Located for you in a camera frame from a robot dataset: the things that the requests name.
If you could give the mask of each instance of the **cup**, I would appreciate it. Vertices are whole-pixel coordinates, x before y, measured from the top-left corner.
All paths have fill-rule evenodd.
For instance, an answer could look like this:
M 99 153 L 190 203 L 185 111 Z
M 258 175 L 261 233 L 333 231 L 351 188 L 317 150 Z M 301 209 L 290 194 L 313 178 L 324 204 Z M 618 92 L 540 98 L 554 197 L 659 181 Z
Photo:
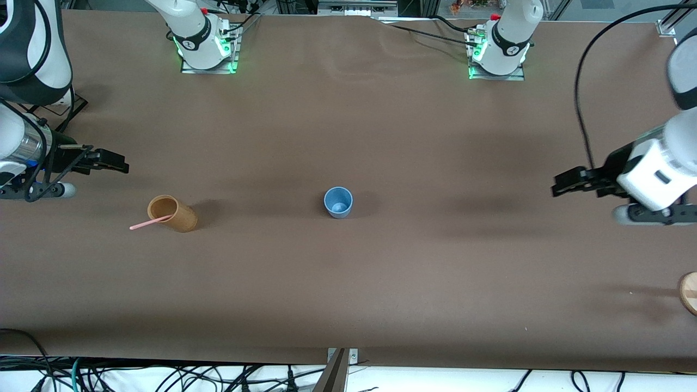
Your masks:
M 170 229 L 180 233 L 192 231 L 199 222 L 199 217 L 191 207 L 170 195 L 157 196 L 148 204 L 148 216 L 150 219 L 168 215 L 172 215 L 172 217 L 159 223 L 169 226 Z
M 335 186 L 324 194 L 324 207 L 329 215 L 336 219 L 344 219 L 351 212 L 353 196 L 348 189 Z

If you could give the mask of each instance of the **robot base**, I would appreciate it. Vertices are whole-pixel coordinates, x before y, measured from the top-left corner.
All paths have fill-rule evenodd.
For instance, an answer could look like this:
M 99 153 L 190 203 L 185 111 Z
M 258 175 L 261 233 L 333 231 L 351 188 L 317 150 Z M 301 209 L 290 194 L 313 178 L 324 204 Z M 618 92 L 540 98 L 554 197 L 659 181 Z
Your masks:
M 237 27 L 239 23 L 231 23 L 232 27 Z M 193 68 L 184 59 L 181 61 L 181 73 L 196 73 L 196 74 L 212 74 L 212 75 L 229 75 L 237 73 L 237 64 L 240 61 L 240 46 L 242 44 L 242 30 L 244 27 L 239 27 L 235 31 L 231 31 L 228 35 L 230 42 L 223 45 L 230 45 L 231 54 L 226 59 L 220 62 L 217 66 L 207 70 Z
M 476 29 L 470 29 L 465 33 L 465 41 L 482 44 L 482 32 L 484 31 L 484 25 L 477 25 Z M 479 46 L 468 46 L 467 47 L 467 61 L 469 63 L 469 75 L 470 79 L 486 79 L 486 80 L 512 80 L 512 81 L 523 81 L 525 80 L 525 73 L 523 73 L 523 66 L 519 65 L 515 71 L 508 75 L 494 75 L 485 71 L 482 66 L 474 61 L 474 53 L 480 50 Z

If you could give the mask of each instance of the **pink straw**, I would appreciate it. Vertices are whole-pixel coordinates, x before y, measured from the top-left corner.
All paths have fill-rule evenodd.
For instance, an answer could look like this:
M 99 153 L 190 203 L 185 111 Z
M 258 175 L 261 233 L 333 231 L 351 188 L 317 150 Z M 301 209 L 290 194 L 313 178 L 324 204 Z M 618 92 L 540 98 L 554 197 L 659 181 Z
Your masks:
M 161 218 L 155 218 L 155 219 L 149 220 L 149 221 L 147 221 L 147 222 L 143 222 L 143 223 L 139 223 L 139 224 L 137 224 L 137 225 L 133 225 L 133 226 L 129 227 L 129 229 L 131 229 L 131 230 L 140 229 L 141 227 L 145 227 L 145 226 L 147 226 L 147 225 L 152 225 L 153 223 L 162 222 L 163 220 L 170 219 L 172 216 L 174 216 L 174 214 L 168 215 L 168 216 L 163 216 L 163 217 L 161 217 Z

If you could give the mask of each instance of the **white floor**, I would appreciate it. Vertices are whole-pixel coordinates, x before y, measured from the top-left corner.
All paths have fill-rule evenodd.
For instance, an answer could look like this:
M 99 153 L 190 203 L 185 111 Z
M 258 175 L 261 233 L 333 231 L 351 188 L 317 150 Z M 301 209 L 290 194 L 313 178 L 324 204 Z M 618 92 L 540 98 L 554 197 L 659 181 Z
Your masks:
M 293 366 L 294 373 L 300 374 L 321 366 Z M 242 370 L 241 367 L 218 368 L 224 379 L 235 378 Z M 104 374 L 103 379 L 115 392 L 155 392 L 162 380 L 172 372 L 169 368 L 149 368 L 142 370 L 117 370 Z M 254 379 L 286 379 L 287 367 L 274 365 L 265 366 L 254 373 L 249 380 Z M 374 389 L 375 392 L 509 392 L 516 387 L 524 370 L 476 370 L 476 369 L 442 369 L 442 368 L 384 368 L 369 366 L 353 366 L 349 370 L 346 392 L 365 392 Z M 614 392 L 620 378 L 614 372 L 584 372 L 588 378 L 592 392 Z M 207 376 L 217 379 L 217 374 L 207 372 Z M 311 391 L 312 385 L 319 378 L 319 373 L 298 378 L 297 385 L 301 391 Z M 0 372 L 0 391 L 29 392 L 42 377 L 36 371 Z M 160 391 L 174 384 L 170 392 L 181 392 L 181 384 L 168 381 Z M 577 382 L 583 392 L 585 387 L 580 377 Z M 250 385 L 251 392 L 262 392 L 274 384 Z M 72 392 L 68 387 L 59 384 L 60 392 Z M 44 383 L 43 392 L 50 392 L 53 387 L 50 381 Z M 201 380 L 196 381 L 187 391 L 214 392 L 213 384 Z M 530 374 L 521 392 L 575 392 L 568 371 L 535 370 Z M 274 391 L 285 391 L 278 387 Z M 628 373 L 622 385 L 622 392 L 694 392 L 697 391 L 697 376 L 665 375 L 647 373 Z

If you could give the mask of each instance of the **white robot link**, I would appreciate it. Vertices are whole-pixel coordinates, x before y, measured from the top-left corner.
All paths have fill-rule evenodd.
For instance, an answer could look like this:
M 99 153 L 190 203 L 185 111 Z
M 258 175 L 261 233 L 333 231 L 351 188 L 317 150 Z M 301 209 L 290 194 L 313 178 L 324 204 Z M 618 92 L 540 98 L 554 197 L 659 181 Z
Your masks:
M 232 55 L 230 22 L 207 10 L 195 0 L 146 0 L 164 18 L 174 35 L 179 55 L 192 68 L 207 70 Z
M 0 20 L 0 199 L 70 197 L 75 187 L 60 182 L 68 172 L 128 173 L 123 156 L 78 144 L 62 133 L 65 126 L 51 130 L 46 120 L 11 104 L 71 102 L 67 125 L 74 92 L 58 0 L 7 0 L 6 7 L 7 18 Z M 50 181 L 52 172 L 60 174 Z
M 625 225 L 697 222 L 697 206 L 687 203 L 688 190 L 697 185 L 697 29 L 675 47 L 667 71 L 681 112 L 613 151 L 602 167 L 559 174 L 553 196 L 594 190 L 598 197 L 628 198 L 628 205 L 613 212 Z
M 540 0 L 511 0 L 499 20 L 477 25 L 475 34 L 465 33 L 479 46 L 472 60 L 492 75 L 509 75 L 525 61 L 539 21 L 544 16 Z

